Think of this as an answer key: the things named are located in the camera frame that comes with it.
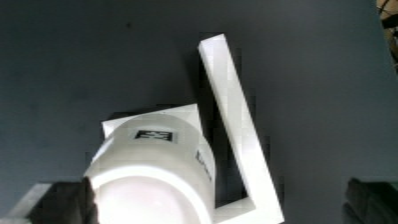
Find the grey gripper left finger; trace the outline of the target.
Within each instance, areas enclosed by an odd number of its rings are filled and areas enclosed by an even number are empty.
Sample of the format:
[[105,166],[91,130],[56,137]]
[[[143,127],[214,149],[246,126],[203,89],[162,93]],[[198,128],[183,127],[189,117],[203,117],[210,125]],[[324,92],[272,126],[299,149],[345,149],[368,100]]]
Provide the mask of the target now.
[[38,183],[0,224],[98,224],[98,206],[89,178]]

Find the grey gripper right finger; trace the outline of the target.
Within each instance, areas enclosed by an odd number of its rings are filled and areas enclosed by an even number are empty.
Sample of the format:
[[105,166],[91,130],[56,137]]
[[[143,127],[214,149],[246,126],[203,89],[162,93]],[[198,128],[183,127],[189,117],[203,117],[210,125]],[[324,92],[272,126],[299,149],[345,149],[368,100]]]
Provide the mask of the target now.
[[343,224],[398,224],[398,182],[349,181]]

